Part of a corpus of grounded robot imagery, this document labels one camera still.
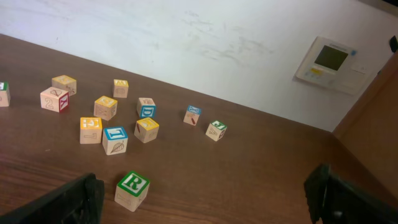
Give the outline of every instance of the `wood grain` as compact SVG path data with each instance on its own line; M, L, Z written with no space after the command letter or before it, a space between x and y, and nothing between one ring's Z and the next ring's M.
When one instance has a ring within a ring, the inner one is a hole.
M341 142L398 197L398 70L366 105Z
M344 134L361 116L366 109L368 103L384 88L393 74L398 71L398 54L394 54L385 64L380 74L378 74L372 83L367 87L366 91L361 95L354 106L348 111L346 116L340 121L338 126L333 130L333 134L342 139Z
M63 113L40 108L40 92L61 74L79 92ZM126 153L107 156L101 144L79 143L80 117L112 95L113 79L128 80L129 94L103 127L124 126ZM0 108L0 214L86 173L105 182L102 223L310 223L303 190L321 162L364 190L397 206L391 194L331 134L271 114L0 35L0 80L12 86ZM157 139L133 135L139 97L156 102ZM185 124L188 105L202 109ZM211 121L228 125L214 142ZM114 201L116 184L130 170L151 180L134 213Z

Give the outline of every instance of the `green block face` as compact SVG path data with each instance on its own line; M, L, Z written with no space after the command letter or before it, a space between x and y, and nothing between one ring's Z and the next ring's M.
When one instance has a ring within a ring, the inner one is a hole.
M0 82L0 90L4 91L8 88L8 82Z
M218 128L220 130L226 129L226 125L221 123L221 122L219 122L219 121L213 121L211 124L214 125L216 128Z
M118 186L123 190L127 191L129 194L138 197L142 191L148 186L149 180L130 171L120 182Z

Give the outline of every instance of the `brown table surface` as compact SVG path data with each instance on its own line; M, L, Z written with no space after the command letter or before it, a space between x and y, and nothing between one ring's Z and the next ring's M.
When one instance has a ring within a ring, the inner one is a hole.
M40 107L40 92L59 75L78 82L64 113ZM93 116L100 96L112 96L114 78L128 80L129 93L103 126L124 126L129 142L126 153L107 156L102 144L79 143L80 117ZM303 182L322 162L398 205L320 129L5 35L0 80L11 91L10 107L0 108L0 214L93 172L105 183L102 223L310 223ZM147 144L133 135L138 97L157 105L159 134ZM188 105L202 108L197 126L182 122ZM205 135L215 119L228 125L218 142ZM130 170L151 180L135 212L114 202Z

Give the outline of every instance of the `thermostat screen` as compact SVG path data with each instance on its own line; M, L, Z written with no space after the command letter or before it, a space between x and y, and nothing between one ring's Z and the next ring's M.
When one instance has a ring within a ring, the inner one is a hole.
M323 49L319 53L315 63L337 71L343 64L344 60L346 60L347 56L348 54L346 52L342 52L329 46L323 46Z

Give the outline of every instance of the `letter block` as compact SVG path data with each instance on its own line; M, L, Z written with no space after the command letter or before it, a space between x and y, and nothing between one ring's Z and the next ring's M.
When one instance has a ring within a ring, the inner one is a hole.
M69 92L50 87L40 93L42 108L61 112L69 107Z
M80 144L101 143L101 118L80 118Z
M187 112L185 113L184 122L196 126L200 113L201 109L189 105Z
M77 81L67 75L52 78L51 84L55 88L68 91L69 96L73 96L77 93Z
M104 146L105 153L109 156L126 152L128 139L126 131L121 126L104 128L102 145Z
M138 98L137 112L140 118L153 118L156 105L152 98Z
M137 121L134 135L143 143L154 140L159 131L159 124L152 118L144 118Z
M116 186L114 201L134 212L147 197L150 181L130 171Z
M126 80L113 80L113 97L127 98L129 83Z
M0 82L0 106L9 106L10 100L10 86L8 82Z
M94 103L94 116L109 121L111 118L113 118L113 116L116 115L117 108L118 108L117 100L114 100L106 96L101 96Z
M226 131L226 125L219 122L219 121L213 121L210 123L206 135L209 136L212 140L218 141L220 140Z

